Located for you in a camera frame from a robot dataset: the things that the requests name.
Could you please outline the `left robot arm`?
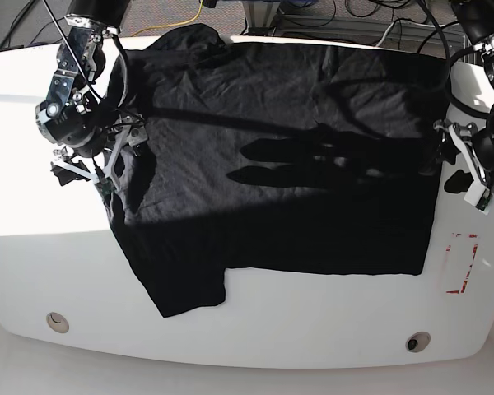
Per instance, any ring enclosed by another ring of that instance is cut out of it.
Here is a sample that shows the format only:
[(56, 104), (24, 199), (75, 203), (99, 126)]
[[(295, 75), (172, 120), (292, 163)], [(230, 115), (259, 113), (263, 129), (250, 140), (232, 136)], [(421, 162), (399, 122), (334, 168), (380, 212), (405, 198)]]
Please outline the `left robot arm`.
[[(462, 27), (470, 45), (447, 60), (452, 67), (470, 55), (480, 56), (489, 84), (494, 90), (494, 1), (451, 1), (450, 8)], [(483, 197), (494, 195), (494, 105), (489, 112), (466, 105), (452, 93), (451, 81), (445, 83), (445, 97), (457, 109), (485, 122), (485, 127), (460, 126), (449, 120), (435, 123), (442, 142), (437, 147), (435, 161), (455, 163), (455, 157), (464, 148), (464, 159), (473, 168), (469, 172), (456, 171), (446, 182), (447, 193), (466, 193), (475, 185), (481, 187)]]

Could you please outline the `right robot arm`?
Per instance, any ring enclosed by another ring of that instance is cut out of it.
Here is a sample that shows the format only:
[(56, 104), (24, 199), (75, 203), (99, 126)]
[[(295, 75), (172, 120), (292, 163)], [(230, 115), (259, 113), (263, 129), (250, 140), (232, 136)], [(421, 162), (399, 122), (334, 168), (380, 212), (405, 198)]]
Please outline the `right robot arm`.
[[(85, 180), (102, 196), (120, 188), (115, 168), (122, 149), (147, 141), (144, 119), (127, 106), (129, 64), (119, 34), (129, 7), (128, 1), (71, 2), (64, 17), (70, 31), (61, 35), (57, 68), (35, 110), (41, 135), (56, 146), (51, 171), (60, 184)], [(122, 73), (122, 91), (113, 101), (94, 88), (106, 65), (106, 39), (119, 52)]]

